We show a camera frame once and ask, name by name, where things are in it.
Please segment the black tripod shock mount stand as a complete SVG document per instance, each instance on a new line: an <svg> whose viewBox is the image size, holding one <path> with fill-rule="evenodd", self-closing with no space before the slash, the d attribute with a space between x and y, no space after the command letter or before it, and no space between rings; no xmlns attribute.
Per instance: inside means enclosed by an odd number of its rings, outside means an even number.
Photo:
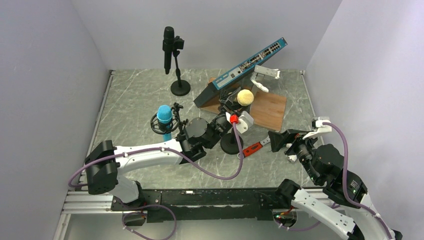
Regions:
<svg viewBox="0 0 424 240"><path fill-rule="evenodd" d="M183 108L177 102L173 106L161 105L150 119L150 128L154 133L161 135L164 142L171 140L172 132L177 129L178 134L184 134L186 121L180 118L180 110Z"/></svg>

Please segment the black shock mount desk stand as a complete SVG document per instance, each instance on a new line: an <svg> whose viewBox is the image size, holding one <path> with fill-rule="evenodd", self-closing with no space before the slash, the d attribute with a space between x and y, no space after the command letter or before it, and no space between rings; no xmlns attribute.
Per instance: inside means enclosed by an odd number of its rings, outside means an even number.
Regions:
<svg viewBox="0 0 424 240"><path fill-rule="evenodd" d="M230 117L232 115L236 115L237 117L239 117L241 115L241 112L247 109L246 106L243 106L238 103L237 95L238 92L233 91L228 92L226 94L222 94L219 98L219 109L221 112L224 112L225 120L230 125L230 133L226 133L222 137L220 141L220 147L226 154L229 155L236 155L240 152L233 124L230 123Z"/></svg>

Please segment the blue microphone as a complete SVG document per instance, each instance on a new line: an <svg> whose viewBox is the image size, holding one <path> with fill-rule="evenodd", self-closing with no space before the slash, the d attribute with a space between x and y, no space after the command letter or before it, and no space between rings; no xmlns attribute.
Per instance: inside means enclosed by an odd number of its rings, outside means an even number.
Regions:
<svg viewBox="0 0 424 240"><path fill-rule="evenodd" d="M162 129L168 130L172 123L172 109L168 105L161 105L156 114L157 120L159 122L159 126Z"/></svg>

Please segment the cream yellow microphone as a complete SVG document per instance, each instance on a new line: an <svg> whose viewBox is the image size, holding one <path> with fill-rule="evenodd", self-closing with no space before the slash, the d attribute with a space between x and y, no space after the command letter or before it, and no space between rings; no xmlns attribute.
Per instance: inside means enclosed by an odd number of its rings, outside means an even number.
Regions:
<svg viewBox="0 0 424 240"><path fill-rule="evenodd" d="M244 107L252 104L254 101L254 98L255 98L254 94L248 89L242 89L236 95L236 101L241 106L244 106Z"/></svg>

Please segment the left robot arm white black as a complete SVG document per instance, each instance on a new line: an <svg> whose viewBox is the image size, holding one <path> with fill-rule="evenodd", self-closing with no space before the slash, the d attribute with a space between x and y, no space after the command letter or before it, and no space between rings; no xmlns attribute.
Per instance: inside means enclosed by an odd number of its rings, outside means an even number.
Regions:
<svg viewBox="0 0 424 240"><path fill-rule="evenodd" d="M111 140L100 142L84 162L86 187L90 195L112 194L131 210L144 203L141 184L125 174L154 166L192 164L206 156L233 129L228 114L220 114L212 122L199 117L180 125L178 135L160 143L138 146L115 146Z"/></svg>

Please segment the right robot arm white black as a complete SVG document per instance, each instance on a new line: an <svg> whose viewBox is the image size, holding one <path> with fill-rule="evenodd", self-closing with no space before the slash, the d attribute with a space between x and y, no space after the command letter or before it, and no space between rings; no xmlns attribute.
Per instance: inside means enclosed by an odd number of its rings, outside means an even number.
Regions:
<svg viewBox="0 0 424 240"><path fill-rule="evenodd" d="M293 180L284 179L275 191L276 203L282 207L304 210L336 232L343 240L401 240L400 231L382 220L372 203L362 179L347 168L347 153L341 154L332 144L315 147L315 133L288 129L283 133L269 131L271 150L278 152L289 144L285 155L295 157L309 178L345 214L318 202Z"/></svg>

